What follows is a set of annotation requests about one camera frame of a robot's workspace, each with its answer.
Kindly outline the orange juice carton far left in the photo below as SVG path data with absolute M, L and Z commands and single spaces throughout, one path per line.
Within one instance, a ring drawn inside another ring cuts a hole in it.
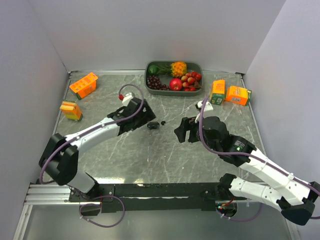
M 96 90 L 97 80 L 98 76 L 90 72 L 80 80 L 72 83 L 69 88 L 81 100 Z

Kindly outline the green lime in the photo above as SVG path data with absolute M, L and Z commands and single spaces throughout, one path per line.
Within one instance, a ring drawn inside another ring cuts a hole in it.
M 147 71 L 150 75 L 156 75 L 158 73 L 158 67 L 156 65 L 150 65 Z

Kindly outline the red lychee bunch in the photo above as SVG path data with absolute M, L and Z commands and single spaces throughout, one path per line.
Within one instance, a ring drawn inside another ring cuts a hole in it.
M 187 72 L 181 77 L 182 89 L 185 92 L 195 92 L 202 88 L 200 81 L 202 80 L 202 75 L 196 71 Z

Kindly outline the grey fruit tray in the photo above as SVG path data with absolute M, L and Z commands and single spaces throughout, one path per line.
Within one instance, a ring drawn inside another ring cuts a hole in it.
M 158 76 L 161 83 L 165 84 L 167 86 L 169 86 L 169 83 L 172 79 L 176 78 L 173 77 L 169 74 L 156 74 L 156 75 L 150 75 L 148 73 L 148 67 L 150 65 L 156 65 L 157 67 L 162 66 L 162 65 L 170 65 L 174 62 L 185 62 L 187 64 L 187 73 L 191 73 L 193 71 L 200 73 L 202 75 L 202 80 L 200 81 L 201 84 L 201 89 L 197 90 L 197 91 L 183 91 L 183 88 L 180 91 L 173 91 L 173 90 L 154 90 L 154 89 L 150 89 L 147 87 L 147 83 L 146 80 L 149 76 Z M 175 96 L 175 97 L 193 97 L 193 96 L 197 96 L 200 93 L 202 93 L 203 89 L 204 89 L 204 80 L 203 80 L 203 73 L 202 73 L 202 68 L 200 67 L 199 64 L 195 63 L 195 62 L 188 62 L 188 61 L 164 61 L 164 60 L 154 60 L 151 61 L 147 64 L 146 69 L 145 69 L 145 80 L 144 80 L 144 84 L 145 87 L 147 89 L 147 91 L 153 95 L 160 95 L 160 96 Z

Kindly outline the orange pineapple toy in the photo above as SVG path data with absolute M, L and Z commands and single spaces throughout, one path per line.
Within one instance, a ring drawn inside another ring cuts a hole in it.
M 188 71 L 187 64 L 183 61 L 176 61 L 170 65 L 160 65 L 158 67 L 158 75 L 171 75 L 174 78 L 183 77 Z

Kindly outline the green yellow carton right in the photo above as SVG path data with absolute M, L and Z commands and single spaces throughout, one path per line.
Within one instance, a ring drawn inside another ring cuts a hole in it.
M 209 102 L 220 106 L 226 97 L 225 80 L 218 79 L 212 83 Z

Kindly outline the dark grape bunch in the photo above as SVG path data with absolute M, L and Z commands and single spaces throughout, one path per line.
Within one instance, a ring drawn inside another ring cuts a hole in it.
M 162 84 L 160 78 L 156 75 L 150 75 L 146 79 L 146 85 L 152 90 L 169 91 L 170 87 L 166 84 Z

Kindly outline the red apple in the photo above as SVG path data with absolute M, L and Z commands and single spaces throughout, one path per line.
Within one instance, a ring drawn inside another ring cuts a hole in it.
M 180 91 L 183 87 L 183 82 L 179 78 L 173 78 L 169 83 L 169 88 L 172 91 Z

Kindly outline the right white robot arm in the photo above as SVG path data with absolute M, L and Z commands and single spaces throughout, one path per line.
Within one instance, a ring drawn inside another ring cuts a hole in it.
M 306 182 L 285 171 L 268 159 L 254 144 L 245 138 L 230 134 L 226 124 L 216 116 L 202 122 L 184 117 L 174 130 L 180 143 L 204 141 L 206 147 L 223 161 L 258 177 L 264 184 L 249 182 L 226 173 L 219 180 L 218 193 L 223 199 L 232 196 L 246 198 L 280 211 L 288 221 L 304 226 L 314 219 L 315 201 L 320 185 Z

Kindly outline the orange carton far right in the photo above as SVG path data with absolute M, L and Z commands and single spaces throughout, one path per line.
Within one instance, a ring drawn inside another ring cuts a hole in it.
M 225 96 L 225 101 L 231 102 L 234 104 L 247 106 L 252 98 L 252 91 L 243 87 L 231 85 Z

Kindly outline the yellow orange carton left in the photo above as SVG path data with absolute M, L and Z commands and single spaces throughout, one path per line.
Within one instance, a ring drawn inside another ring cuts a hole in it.
M 64 116 L 73 121 L 81 121 L 83 114 L 79 106 L 72 101 L 63 101 L 60 105 L 60 110 Z

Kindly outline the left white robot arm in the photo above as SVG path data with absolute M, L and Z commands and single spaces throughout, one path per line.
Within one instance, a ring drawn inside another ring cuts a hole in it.
M 39 182 L 46 184 L 48 174 L 59 186 L 67 185 L 81 192 L 87 201 L 101 194 L 99 183 L 88 173 L 78 170 L 79 156 L 100 143 L 134 131 L 156 118 L 146 100 L 131 97 L 122 102 L 122 107 L 111 112 L 98 123 L 73 134 L 52 135 L 39 160 Z

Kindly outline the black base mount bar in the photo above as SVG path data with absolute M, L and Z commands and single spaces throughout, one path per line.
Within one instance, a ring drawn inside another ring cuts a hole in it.
M 71 203 L 98 204 L 102 213 L 126 211 L 215 211 L 216 203 L 244 200 L 217 182 L 100 184 L 91 196 L 73 190 Z

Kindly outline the black earbud charging case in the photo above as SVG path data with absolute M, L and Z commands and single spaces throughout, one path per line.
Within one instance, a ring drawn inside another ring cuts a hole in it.
M 157 121 L 152 121 L 147 124 L 147 128 L 149 130 L 157 130 L 160 127 L 160 123 Z

